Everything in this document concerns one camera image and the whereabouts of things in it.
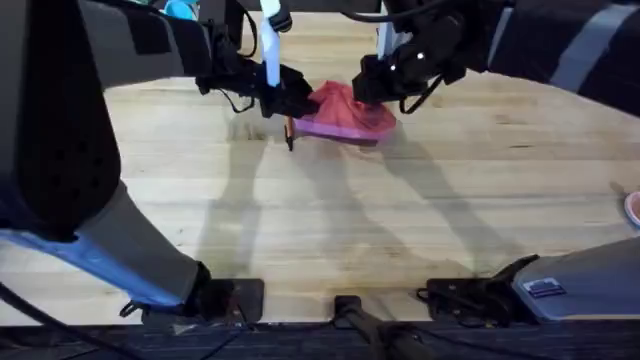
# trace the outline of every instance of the pink cloth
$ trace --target pink cloth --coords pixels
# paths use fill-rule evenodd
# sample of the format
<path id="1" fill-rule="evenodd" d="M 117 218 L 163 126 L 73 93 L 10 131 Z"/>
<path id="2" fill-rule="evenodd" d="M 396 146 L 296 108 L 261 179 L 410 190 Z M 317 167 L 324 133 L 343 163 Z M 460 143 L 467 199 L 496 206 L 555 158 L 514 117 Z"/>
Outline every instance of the pink cloth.
<path id="1" fill-rule="evenodd" d="M 315 115 L 294 119 L 296 129 L 307 133 L 356 140 L 380 140 L 396 126 L 384 105 L 367 105 L 353 98 L 351 86 L 327 81 L 309 95 L 320 103 Z"/>

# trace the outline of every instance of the blue object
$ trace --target blue object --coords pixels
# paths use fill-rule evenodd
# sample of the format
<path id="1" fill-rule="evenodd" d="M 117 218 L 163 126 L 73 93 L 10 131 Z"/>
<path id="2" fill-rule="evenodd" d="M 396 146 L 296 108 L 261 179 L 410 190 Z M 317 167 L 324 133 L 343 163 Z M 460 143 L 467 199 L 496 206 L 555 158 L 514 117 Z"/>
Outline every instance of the blue object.
<path id="1" fill-rule="evenodd" d="M 195 3 L 192 0 L 172 0 L 164 6 L 165 14 L 178 19 L 196 20 L 196 16 L 189 4 Z"/>

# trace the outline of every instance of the marker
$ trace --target marker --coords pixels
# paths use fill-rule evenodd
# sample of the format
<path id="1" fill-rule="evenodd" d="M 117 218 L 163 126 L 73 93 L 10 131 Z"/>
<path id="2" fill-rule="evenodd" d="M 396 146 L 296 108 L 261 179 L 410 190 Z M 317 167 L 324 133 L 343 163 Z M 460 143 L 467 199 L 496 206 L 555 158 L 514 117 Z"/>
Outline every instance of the marker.
<path id="1" fill-rule="evenodd" d="M 291 116 L 287 116 L 284 123 L 284 138 L 287 141 L 287 146 L 289 146 L 289 151 L 293 151 L 293 131 L 293 119 Z"/>

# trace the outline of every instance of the label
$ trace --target label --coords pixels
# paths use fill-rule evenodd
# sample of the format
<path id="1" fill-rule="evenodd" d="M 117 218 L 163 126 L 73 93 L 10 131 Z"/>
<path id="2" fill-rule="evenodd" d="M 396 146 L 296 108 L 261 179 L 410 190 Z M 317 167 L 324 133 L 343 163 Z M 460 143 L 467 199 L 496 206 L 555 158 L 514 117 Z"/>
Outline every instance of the label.
<path id="1" fill-rule="evenodd" d="M 564 295 L 567 293 L 562 285 L 554 278 L 529 281 L 522 284 L 522 287 L 524 287 L 534 299 Z"/>

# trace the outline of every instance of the wooden table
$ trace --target wooden table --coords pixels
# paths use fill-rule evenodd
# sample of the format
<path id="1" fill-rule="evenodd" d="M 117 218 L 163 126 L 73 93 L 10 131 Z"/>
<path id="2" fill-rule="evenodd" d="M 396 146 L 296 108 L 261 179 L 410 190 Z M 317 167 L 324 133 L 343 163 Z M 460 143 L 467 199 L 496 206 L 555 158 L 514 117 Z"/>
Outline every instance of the wooden table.
<path id="1" fill-rule="evenodd" d="M 375 51 L 370 25 L 294 21 L 282 59 L 316 87 L 350 82 Z M 424 320 L 409 294 L 428 278 L 490 275 L 634 233 L 619 201 L 640 184 L 640 122 L 557 89 L 469 74 L 398 115 L 375 148 L 303 138 L 293 153 L 281 117 L 234 115 L 189 79 L 106 97 L 132 197 L 213 276 L 264 279 L 265 321 L 325 320 L 336 294 Z M 7 243 L 0 280 L 72 324 L 138 322 L 118 317 L 119 290 Z M 30 323 L 0 307 L 0 325 Z"/>

